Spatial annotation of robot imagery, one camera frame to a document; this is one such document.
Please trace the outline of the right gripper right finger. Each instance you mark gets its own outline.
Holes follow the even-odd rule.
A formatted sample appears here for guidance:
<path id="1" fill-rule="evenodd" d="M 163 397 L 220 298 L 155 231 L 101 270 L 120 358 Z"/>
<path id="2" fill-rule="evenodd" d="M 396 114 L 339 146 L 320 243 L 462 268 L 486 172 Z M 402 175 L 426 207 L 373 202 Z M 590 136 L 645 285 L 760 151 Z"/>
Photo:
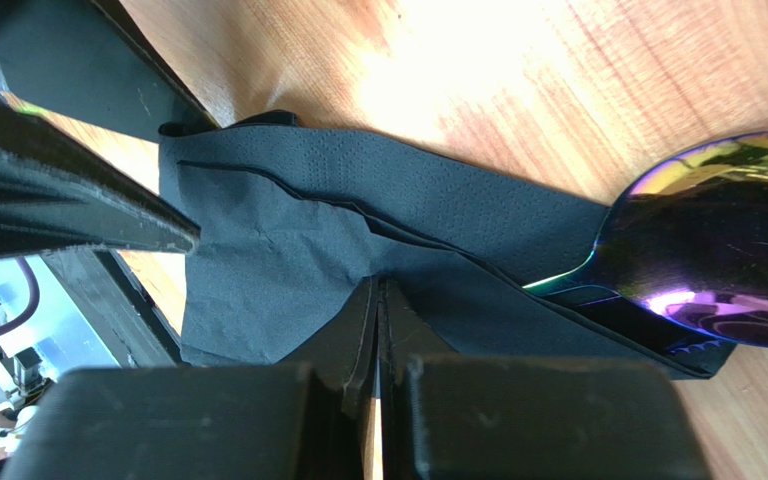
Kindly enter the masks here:
<path id="1" fill-rule="evenodd" d="M 387 479 L 707 479 L 684 405 L 637 361 L 459 354 L 379 284 Z"/>

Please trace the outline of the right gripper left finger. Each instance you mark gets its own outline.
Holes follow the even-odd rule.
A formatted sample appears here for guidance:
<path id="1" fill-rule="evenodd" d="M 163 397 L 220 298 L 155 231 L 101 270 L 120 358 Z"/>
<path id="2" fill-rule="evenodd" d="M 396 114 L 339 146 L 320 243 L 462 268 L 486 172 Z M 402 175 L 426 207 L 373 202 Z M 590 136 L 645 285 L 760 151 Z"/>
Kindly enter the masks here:
<path id="1" fill-rule="evenodd" d="M 84 369 L 46 394 L 6 479 L 362 479 L 375 280 L 273 365 Z"/>

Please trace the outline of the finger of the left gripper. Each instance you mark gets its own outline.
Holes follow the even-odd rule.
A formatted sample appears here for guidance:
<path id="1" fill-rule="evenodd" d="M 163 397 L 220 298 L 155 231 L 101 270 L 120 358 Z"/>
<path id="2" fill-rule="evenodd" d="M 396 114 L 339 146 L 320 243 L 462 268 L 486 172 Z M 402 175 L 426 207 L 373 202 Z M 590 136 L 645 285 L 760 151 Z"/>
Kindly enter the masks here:
<path id="1" fill-rule="evenodd" d="M 167 202 L 0 98 L 0 258 L 80 247 L 189 253 L 199 239 Z"/>

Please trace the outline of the black paper napkin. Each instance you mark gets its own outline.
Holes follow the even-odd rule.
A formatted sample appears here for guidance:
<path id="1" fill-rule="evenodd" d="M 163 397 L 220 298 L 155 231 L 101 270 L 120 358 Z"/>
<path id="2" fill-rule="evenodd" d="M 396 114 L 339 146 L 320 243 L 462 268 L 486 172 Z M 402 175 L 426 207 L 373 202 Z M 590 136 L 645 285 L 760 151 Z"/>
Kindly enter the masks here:
<path id="1" fill-rule="evenodd" d="M 285 111 L 162 134 L 159 167 L 161 197 L 201 229 L 185 263 L 189 364 L 282 360 L 373 279 L 463 354 L 649 359 L 708 379 L 526 293 L 586 258 L 598 203 Z"/>

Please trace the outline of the iridescent spoon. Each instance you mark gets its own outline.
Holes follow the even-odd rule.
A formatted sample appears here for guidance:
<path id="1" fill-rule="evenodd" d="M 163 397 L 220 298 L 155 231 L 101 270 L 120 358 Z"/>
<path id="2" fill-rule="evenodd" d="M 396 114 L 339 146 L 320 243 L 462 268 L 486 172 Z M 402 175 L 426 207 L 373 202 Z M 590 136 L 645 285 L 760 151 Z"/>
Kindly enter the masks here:
<path id="1" fill-rule="evenodd" d="M 615 200 L 586 260 L 528 286 L 610 290 L 686 329 L 768 348 L 768 131 L 701 144 Z"/>

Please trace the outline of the purple iridescent knife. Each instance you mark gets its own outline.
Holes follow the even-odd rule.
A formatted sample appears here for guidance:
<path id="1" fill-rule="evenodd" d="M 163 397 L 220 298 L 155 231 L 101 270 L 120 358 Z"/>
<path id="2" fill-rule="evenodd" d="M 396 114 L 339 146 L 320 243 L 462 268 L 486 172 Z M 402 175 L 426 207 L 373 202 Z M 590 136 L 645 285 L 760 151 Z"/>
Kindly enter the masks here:
<path id="1" fill-rule="evenodd" d="M 680 327 L 603 288 L 577 288 L 559 299 L 657 359 L 672 361 L 705 378 L 717 374 L 736 348 L 734 343 Z"/>

